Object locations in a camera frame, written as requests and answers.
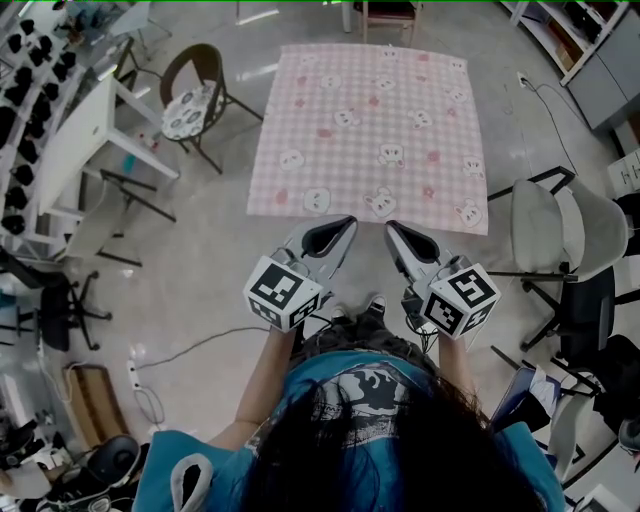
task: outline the chair backrest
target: chair backrest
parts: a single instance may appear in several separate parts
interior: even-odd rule
[[[113,236],[122,222],[127,202],[120,189],[108,180],[102,182],[102,197],[71,235],[65,256],[95,256]]]
[[[173,100],[172,88],[176,77],[180,70],[190,62],[193,64],[202,85],[205,84],[205,80],[211,80],[216,83],[216,88],[220,88],[222,93],[225,93],[220,52],[211,45],[196,44],[173,59],[160,79],[160,99],[165,107]]]
[[[616,203],[594,194],[577,178],[567,187],[573,192],[584,226],[584,254],[575,275],[578,281],[586,281],[624,256],[629,238],[627,221]]]
[[[585,392],[586,387],[577,384],[572,389]],[[554,471],[561,482],[571,468],[578,444],[578,428],[586,423],[586,416],[593,411],[593,401],[594,397],[575,395],[567,396],[558,403],[551,421],[548,452],[558,460]]]

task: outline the sneaker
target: sneaker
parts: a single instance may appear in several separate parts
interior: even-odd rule
[[[387,310],[387,299],[381,293],[374,295],[369,301],[367,311],[375,313],[380,316],[384,316],[384,312]]]
[[[331,311],[331,322],[335,322],[341,318],[347,318],[347,311],[344,307],[338,305]]]

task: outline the floor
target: floor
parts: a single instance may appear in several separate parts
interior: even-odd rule
[[[154,4],[154,19],[167,26],[173,37],[162,39],[161,32],[149,30],[148,43],[154,56],[147,67],[161,72],[185,47],[213,44],[223,55],[229,90],[263,112],[281,45],[360,40],[355,30],[351,34],[343,32],[340,5],[323,4],[243,3],[240,18],[273,9],[279,13],[241,26],[235,25],[235,3]],[[374,29],[370,37],[374,44],[403,44],[397,29]],[[520,71],[535,84],[548,83],[560,90],[557,70],[524,29],[509,24],[502,6],[476,2],[428,4],[415,46],[469,61],[490,191],[557,165],[570,167],[544,106],[516,79]],[[155,78],[149,75],[144,80],[154,86]],[[571,101],[566,91],[560,93]],[[610,195],[604,176],[607,165],[617,158],[611,141],[594,137],[556,93],[543,89],[541,94],[554,112],[580,179],[592,190]],[[157,86],[144,100],[160,110]],[[203,142],[224,168],[222,176],[200,157],[163,142],[161,151],[175,152],[182,176],[174,183],[160,180],[158,201],[175,212],[178,223],[172,225],[148,211],[132,216],[119,249],[137,252],[144,264],[142,269],[102,261],[69,264],[69,270],[79,276],[99,269],[101,277],[91,300],[113,313],[112,322],[93,322],[90,326],[101,350],[88,354],[77,338],[69,360],[89,360],[108,367],[126,420],[140,439],[148,438],[151,425],[136,404],[127,379],[129,358],[138,365],[158,361],[214,333],[260,325],[247,312],[242,287],[257,259],[269,254],[296,220],[245,214],[259,136],[260,125],[245,112],[232,107],[225,114],[222,125],[209,132]],[[102,158],[118,165],[124,155]],[[465,254],[485,268],[507,270],[513,268],[509,210],[507,198],[491,203],[487,237],[424,231],[443,250]],[[570,204],[567,211],[571,213]],[[574,228],[569,233],[579,252],[580,228]],[[389,328],[412,339],[415,337],[405,327],[399,301],[406,283],[387,252],[381,250],[382,244],[380,225],[360,226],[335,279],[335,292],[340,301],[353,308],[369,292],[384,292],[389,302]],[[628,291],[624,268],[618,278],[619,293]],[[531,337],[550,316],[548,308],[525,294],[517,281],[497,278],[496,283],[503,293],[502,301],[490,321],[466,340],[479,396],[488,414],[497,406],[513,374],[490,345],[520,360],[520,341]],[[557,287],[548,289],[558,292]],[[328,315],[331,305],[333,302],[323,314]],[[616,332],[631,334],[634,319],[629,309],[633,306],[624,308],[619,308]],[[260,332],[231,334],[171,363],[141,370],[142,384],[152,388],[164,406],[163,427],[180,429],[203,440],[224,428],[233,418],[264,339]],[[543,341],[527,359],[546,368],[555,351],[554,341]],[[437,361],[437,347],[430,355]],[[612,439],[598,415],[593,415],[581,441],[587,458]]]

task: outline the blue shirt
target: blue shirt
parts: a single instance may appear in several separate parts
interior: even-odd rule
[[[351,402],[354,429],[358,435],[358,446],[351,449],[362,449],[362,445],[366,445],[366,451],[375,462],[380,478],[377,506],[384,507],[384,510],[393,510],[393,503],[389,501],[394,497],[388,496],[386,490],[392,489],[396,481],[394,459],[389,455],[397,402],[402,398],[407,386],[415,385],[428,389],[428,379],[424,371],[396,357],[373,352],[331,352],[305,361],[288,374],[284,383],[283,399],[272,418],[277,418],[290,399],[304,393],[310,380],[324,387],[326,402],[329,405],[337,405],[337,391],[333,384],[339,383]],[[171,471],[182,458],[194,453],[204,455],[214,468],[213,483],[205,501],[205,510],[234,510],[241,491],[241,486],[237,484],[249,470],[255,448],[268,432],[268,427],[269,420],[245,447],[237,452],[215,448],[182,432],[156,433],[138,487],[134,512],[172,511]],[[518,423],[505,429],[497,437],[497,443],[504,444],[505,448],[508,445],[514,453],[520,470],[543,499],[547,510],[562,512],[562,488],[527,426]]]

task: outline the tablecloth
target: tablecloth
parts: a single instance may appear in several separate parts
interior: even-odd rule
[[[247,212],[351,214],[486,235],[467,62],[361,44],[282,48]]]

